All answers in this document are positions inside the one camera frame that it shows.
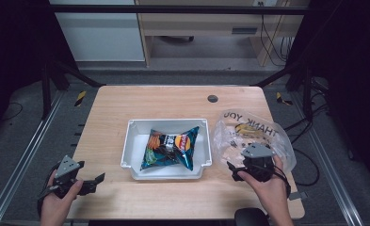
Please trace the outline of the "white cabinet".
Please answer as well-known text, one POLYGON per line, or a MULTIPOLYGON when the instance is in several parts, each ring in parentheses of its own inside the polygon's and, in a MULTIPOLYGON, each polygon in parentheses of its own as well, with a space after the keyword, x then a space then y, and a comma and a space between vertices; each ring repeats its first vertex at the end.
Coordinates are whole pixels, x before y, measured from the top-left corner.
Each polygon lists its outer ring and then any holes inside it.
POLYGON ((135 13, 58 12, 56 18, 76 61, 145 59, 135 13))

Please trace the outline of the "person's left hand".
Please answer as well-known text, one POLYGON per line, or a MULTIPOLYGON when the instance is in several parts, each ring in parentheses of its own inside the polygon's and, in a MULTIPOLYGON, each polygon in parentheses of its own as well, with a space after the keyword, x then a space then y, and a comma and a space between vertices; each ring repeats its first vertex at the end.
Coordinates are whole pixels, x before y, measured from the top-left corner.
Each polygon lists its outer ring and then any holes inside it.
POLYGON ((40 220, 48 218, 66 220, 70 212, 72 202, 76 199, 83 183, 83 180, 77 180, 63 198, 59 198, 54 193, 47 195, 41 206, 40 220))

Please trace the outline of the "black metal stand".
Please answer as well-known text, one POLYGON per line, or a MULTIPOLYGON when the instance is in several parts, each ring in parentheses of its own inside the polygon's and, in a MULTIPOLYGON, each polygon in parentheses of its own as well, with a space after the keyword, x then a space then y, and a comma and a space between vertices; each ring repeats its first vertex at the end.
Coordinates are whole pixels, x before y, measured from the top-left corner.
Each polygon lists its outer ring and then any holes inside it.
POLYGON ((312 91, 312 70, 306 62, 296 61, 285 66, 280 71, 270 75, 268 78, 253 84, 254 87, 263 88, 268 84, 278 80, 289 74, 290 78, 286 83, 286 88, 289 91, 295 91, 300 85, 303 86, 302 94, 302 113, 307 121, 313 120, 313 111, 311 104, 311 91, 312 91))
POLYGON ((103 83, 99 83, 83 75, 78 69, 64 64, 61 61, 52 60, 47 62, 41 69, 43 120, 47 118, 52 110, 50 82, 53 82, 58 90, 67 90, 70 83, 66 78, 66 74, 70 74, 94 88, 100 88, 104 85, 103 83))

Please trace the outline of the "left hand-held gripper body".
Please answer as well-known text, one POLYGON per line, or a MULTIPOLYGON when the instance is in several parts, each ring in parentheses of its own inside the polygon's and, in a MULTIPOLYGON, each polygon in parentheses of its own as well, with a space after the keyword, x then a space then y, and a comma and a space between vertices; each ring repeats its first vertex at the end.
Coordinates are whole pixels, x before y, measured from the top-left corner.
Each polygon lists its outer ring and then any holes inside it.
POLYGON ((78 171, 85 165, 84 161, 76 162, 69 156, 65 155, 53 168, 54 180, 52 184, 46 185, 38 199, 44 199, 47 195, 54 193, 59 198, 63 198, 71 186, 76 182, 78 171))

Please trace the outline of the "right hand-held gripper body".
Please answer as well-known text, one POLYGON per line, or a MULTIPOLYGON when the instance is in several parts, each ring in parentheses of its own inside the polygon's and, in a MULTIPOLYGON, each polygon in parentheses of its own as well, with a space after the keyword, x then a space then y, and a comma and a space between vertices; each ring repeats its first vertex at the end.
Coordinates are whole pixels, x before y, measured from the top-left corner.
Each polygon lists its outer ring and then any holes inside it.
POLYGON ((254 179, 259 182, 269 181, 274 172, 272 156, 274 151, 260 143, 251 143, 241 154, 244 156, 243 164, 254 179))

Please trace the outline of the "black horizontal frame bar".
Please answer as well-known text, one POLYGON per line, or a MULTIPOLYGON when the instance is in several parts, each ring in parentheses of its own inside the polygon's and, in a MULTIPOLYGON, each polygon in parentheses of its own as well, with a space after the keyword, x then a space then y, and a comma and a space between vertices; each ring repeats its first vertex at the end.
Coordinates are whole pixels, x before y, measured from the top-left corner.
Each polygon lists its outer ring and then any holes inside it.
POLYGON ((50 5, 54 12, 71 13, 179 13, 179 14, 264 14, 305 15, 309 8, 225 7, 225 6, 157 6, 157 5, 50 5))

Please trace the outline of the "aluminium rail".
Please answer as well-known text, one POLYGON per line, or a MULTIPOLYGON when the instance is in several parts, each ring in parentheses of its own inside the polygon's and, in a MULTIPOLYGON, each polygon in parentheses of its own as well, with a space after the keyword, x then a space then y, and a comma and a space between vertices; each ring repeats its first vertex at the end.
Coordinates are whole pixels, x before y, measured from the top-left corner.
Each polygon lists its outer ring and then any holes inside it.
POLYGON ((14 166, 13 171, 8 177, 8 180, 0 190, 0 221, 3 215, 6 213, 8 206, 12 198, 14 197, 27 169, 37 153, 39 146, 53 121, 56 112, 61 103, 61 99, 64 97, 63 91, 57 91, 52 102, 50 112, 46 114, 44 119, 41 119, 37 124, 37 128, 27 142, 23 153, 20 155, 17 164, 14 166))
MULTIPOLYGON (((298 93, 292 93, 291 97, 294 99, 295 106, 299 111, 299 114, 302 117, 305 117, 302 113, 302 97, 298 93)), ((339 206, 347 226, 364 226, 362 222, 362 218, 355 207, 349 193, 346 190, 346 187, 343 181, 340 178, 337 170, 333 166, 332 162, 330 161, 330 157, 328 156, 326 149, 319 138, 317 132, 314 129, 314 126, 317 125, 317 117, 321 112, 323 112, 328 105, 324 100, 324 96, 320 93, 314 93, 311 96, 311 104, 312 104, 312 111, 313 111, 313 120, 311 122, 307 122, 307 129, 305 132, 302 132, 299 137, 302 137, 306 134, 309 138, 309 141, 312 145, 311 150, 314 152, 316 156, 316 160, 318 162, 318 167, 320 169, 320 173, 323 174, 328 182, 331 194, 333 195, 334 199, 339 206)))

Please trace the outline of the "person's right hand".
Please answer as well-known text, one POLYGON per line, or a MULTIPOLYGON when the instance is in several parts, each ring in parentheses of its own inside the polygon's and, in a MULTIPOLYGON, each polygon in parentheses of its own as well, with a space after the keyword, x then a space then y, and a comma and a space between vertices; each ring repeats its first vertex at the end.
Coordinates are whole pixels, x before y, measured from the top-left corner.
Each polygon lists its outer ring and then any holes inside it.
POLYGON ((286 183, 283 179, 273 175, 267 182, 259 182, 244 171, 239 171, 238 175, 251 186, 261 205, 271 217, 274 214, 289 212, 286 183))

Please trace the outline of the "white plastic bin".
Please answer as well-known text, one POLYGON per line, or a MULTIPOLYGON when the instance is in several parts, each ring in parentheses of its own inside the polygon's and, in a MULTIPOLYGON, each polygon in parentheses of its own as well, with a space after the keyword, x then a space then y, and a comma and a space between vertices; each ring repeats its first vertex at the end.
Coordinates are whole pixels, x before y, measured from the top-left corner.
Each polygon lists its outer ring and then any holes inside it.
POLYGON ((212 165, 208 123, 206 119, 163 119, 163 120, 130 120, 123 146, 121 167, 129 169, 136 180, 199 179, 202 171, 212 165), (180 135, 199 126, 193 155, 193 170, 182 164, 165 167, 151 167, 141 170, 145 147, 151 130, 167 135, 180 135))

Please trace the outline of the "black chair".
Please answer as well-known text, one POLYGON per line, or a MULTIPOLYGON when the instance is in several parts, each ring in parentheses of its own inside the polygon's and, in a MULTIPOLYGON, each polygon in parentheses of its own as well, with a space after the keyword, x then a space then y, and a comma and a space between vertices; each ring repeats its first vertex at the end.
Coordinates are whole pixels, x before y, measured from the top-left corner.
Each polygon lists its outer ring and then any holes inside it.
POLYGON ((236 226, 270 226, 267 216, 259 208, 241 208, 235 211, 236 226))

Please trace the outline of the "clear plastic bag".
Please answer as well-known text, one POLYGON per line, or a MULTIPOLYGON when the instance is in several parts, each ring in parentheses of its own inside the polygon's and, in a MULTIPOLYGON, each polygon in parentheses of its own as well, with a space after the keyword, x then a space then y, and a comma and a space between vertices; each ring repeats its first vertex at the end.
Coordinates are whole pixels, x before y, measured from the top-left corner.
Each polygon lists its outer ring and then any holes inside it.
POLYGON ((246 111, 224 110, 212 133, 213 160, 222 168, 229 161, 236 167, 243 165, 241 152, 252 143, 266 145, 282 161, 283 170, 289 173, 297 164, 289 137, 282 127, 246 111))

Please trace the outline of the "blue chip bag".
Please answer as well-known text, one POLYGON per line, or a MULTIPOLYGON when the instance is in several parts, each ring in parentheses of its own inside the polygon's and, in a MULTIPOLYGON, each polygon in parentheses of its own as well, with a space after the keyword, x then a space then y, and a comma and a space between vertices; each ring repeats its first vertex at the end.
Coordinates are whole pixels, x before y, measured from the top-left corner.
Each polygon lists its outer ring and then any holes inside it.
POLYGON ((182 164, 188 170, 193 170, 193 155, 199 129, 196 126, 180 135, 167 135, 152 129, 140 169, 182 164))

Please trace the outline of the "grey metal tab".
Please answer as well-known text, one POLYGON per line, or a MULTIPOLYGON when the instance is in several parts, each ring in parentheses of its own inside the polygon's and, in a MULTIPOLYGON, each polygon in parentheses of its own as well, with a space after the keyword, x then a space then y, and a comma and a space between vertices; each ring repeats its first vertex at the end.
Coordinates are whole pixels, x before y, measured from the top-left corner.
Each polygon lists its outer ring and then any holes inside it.
POLYGON ((289 195, 289 200, 290 201, 297 200, 297 199, 304 200, 304 199, 307 199, 307 198, 308 198, 308 194, 306 192, 292 192, 289 195))

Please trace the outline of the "yellow black tape strip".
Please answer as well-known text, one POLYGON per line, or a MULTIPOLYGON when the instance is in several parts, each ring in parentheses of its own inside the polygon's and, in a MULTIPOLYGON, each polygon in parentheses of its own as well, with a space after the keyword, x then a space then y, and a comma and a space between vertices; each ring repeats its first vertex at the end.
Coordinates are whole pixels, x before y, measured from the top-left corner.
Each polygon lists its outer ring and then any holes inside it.
POLYGON ((284 104, 284 105, 293 105, 292 101, 284 100, 282 98, 282 95, 279 92, 276 92, 276 100, 278 103, 284 104))
POLYGON ((80 91, 80 93, 78 94, 77 99, 74 103, 74 106, 80 106, 82 104, 82 102, 83 102, 83 100, 86 96, 86 93, 87 92, 85 90, 80 91))

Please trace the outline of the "light wooden desk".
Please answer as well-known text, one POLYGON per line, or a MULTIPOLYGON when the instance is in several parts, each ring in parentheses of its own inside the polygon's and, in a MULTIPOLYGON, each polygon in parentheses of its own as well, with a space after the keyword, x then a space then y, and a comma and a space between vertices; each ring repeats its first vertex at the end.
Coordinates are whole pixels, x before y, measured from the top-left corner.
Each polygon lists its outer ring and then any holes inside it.
MULTIPOLYGON (((307 7, 311 0, 135 0, 141 5, 225 6, 225 7, 307 7)), ((273 42, 293 38, 301 15, 247 14, 158 14, 139 13, 141 34, 157 36, 243 36, 250 40, 260 65, 279 51, 273 42)))

